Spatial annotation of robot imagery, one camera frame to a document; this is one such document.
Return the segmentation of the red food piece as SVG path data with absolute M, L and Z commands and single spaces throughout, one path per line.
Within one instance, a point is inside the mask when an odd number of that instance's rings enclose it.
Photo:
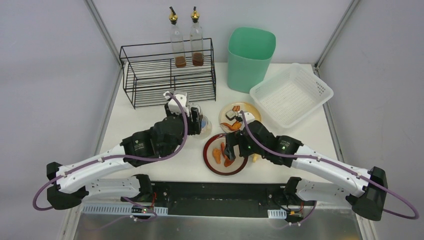
M 226 144 L 224 142 L 220 143 L 220 150 L 221 150 L 221 154 L 224 158 L 226 158 L 226 154 L 225 154 L 225 148 L 226 148 Z

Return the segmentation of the glass oil bottle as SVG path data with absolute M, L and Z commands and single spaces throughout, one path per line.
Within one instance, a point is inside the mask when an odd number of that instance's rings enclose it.
M 191 46 L 191 59 L 192 64 L 196 67 L 204 65 L 203 54 L 203 30 L 199 24 L 200 15 L 197 12 L 197 7 L 193 7 L 191 14 L 192 26 L 190 28 L 190 46 Z
M 169 9 L 170 9 L 169 21 L 171 23 L 170 42 L 171 42 L 172 52 L 174 56 L 174 63 L 177 68 L 183 68 L 187 64 L 183 35 L 180 31 L 180 28 L 177 26 L 178 15 L 176 14 L 172 6 L 170 6 Z

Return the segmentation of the silver lid bead jar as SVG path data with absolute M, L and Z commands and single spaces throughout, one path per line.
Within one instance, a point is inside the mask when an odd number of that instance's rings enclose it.
M 188 109 L 189 109 L 191 114 L 194 113 L 194 112 L 197 112 L 199 115 L 202 114 L 202 108 L 196 103 L 189 103 Z

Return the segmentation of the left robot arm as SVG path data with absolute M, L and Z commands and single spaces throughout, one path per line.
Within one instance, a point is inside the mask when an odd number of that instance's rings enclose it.
M 212 125 L 199 107 L 192 107 L 184 123 L 182 114 L 171 114 L 149 129 L 124 138 L 112 149 L 70 165 L 51 162 L 46 176 L 51 181 L 47 201 L 55 210 L 67 210 L 89 199 L 119 197 L 141 202 L 153 195 L 148 175 L 106 179 L 123 170 L 170 159 L 188 136 L 207 136 Z

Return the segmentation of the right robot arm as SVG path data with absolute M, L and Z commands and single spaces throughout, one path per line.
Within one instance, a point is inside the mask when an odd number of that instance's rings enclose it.
M 226 134 L 223 153 L 231 161 L 236 158 L 235 147 L 240 157 L 258 154 L 275 165 L 303 170 L 326 180 L 313 182 L 290 177 L 285 194 L 296 195 L 304 201 L 347 202 L 363 218 L 371 221 L 382 218 L 387 193 L 380 187 L 388 187 L 382 168 L 366 169 L 327 159 L 300 140 L 273 135 L 257 120 L 243 130 Z

